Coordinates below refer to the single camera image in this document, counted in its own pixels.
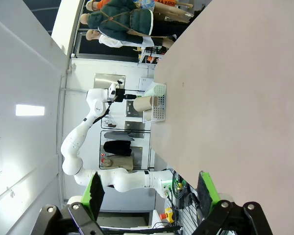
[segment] white robotic arm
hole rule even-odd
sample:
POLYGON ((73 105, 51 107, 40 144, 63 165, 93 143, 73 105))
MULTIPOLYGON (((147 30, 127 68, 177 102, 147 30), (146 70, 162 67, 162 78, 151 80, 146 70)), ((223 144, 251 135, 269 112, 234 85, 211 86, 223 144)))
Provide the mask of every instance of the white robotic arm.
POLYGON ((116 86, 112 84, 109 89, 91 89, 87 92, 86 101, 89 105, 89 114, 74 128, 61 146, 64 162, 63 171, 73 175, 79 185, 88 185, 92 175, 98 172, 104 187, 113 185, 119 192, 125 192, 134 188, 154 188, 165 198, 164 188, 172 185, 171 172, 166 171, 138 171, 128 173, 124 168, 110 170, 87 170, 83 168, 83 160, 77 155, 83 145, 89 128, 95 120, 102 117, 106 112, 105 103, 113 102, 116 94, 116 86))

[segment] green jacket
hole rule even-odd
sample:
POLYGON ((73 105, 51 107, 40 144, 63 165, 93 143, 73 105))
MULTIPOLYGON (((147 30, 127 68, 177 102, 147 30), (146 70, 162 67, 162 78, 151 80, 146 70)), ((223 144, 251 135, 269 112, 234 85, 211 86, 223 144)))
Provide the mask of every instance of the green jacket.
MULTIPOLYGON (((110 17, 122 12, 128 12, 126 14, 116 16, 113 20, 137 32, 150 35, 153 24, 152 12, 147 9, 135 10, 132 12, 134 9, 136 9, 136 5, 133 0, 111 0, 101 10, 110 17)), ((132 43, 143 42, 143 38, 141 36, 127 34, 126 32, 128 30, 115 22, 106 21, 101 23, 107 19, 108 17, 104 16, 100 11, 93 12, 88 17, 88 27, 92 29, 98 28, 102 34, 108 36, 109 38, 132 43)))

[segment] backpack strap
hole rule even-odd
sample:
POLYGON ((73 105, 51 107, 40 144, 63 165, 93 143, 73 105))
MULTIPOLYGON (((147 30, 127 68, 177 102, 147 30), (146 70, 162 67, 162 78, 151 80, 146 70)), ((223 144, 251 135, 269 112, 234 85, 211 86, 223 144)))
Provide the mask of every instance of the backpack strap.
POLYGON ((121 24, 120 22, 117 22, 117 21, 114 20, 114 18, 117 17, 117 16, 125 15, 126 13, 132 14, 133 11, 122 12, 120 14, 117 14, 117 15, 111 17, 111 16, 107 15, 106 13, 104 13, 102 10, 100 10, 100 12, 105 17, 108 18, 107 20, 102 21, 100 24, 105 23, 105 22, 108 22, 108 21, 111 21, 111 22, 114 22, 114 23, 118 24, 119 26, 121 26, 123 28, 126 28, 128 30, 127 33, 128 34, 131 34, 131 35, 137 35, 137 36, 141 36, 141 37, 151 37, 151 38, 166 38, 166 36, 150 36, 150 35, 146 35, 146 34, 137 32, 134 29, 131 29, 131 28, 125 26, 124 24, 121 24))

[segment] table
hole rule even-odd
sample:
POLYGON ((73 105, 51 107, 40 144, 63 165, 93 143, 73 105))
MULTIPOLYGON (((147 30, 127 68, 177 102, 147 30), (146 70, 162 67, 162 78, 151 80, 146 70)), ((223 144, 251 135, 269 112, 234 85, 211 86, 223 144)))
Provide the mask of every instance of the table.
POLYGON ((262 205, 294 234, 294 0, 213 0, 155 68, 166 121, 151 147, 193 187, 262 205))

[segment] green light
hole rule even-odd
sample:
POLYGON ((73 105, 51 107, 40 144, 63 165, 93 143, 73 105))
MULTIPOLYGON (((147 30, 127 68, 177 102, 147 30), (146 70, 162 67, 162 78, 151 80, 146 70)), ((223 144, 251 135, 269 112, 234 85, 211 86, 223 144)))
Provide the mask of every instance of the green light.
POLYGON ((172 183, 172 180, 163 180, 163 181, 161 181, 163 184, 165 184, 165 183, 172 183))

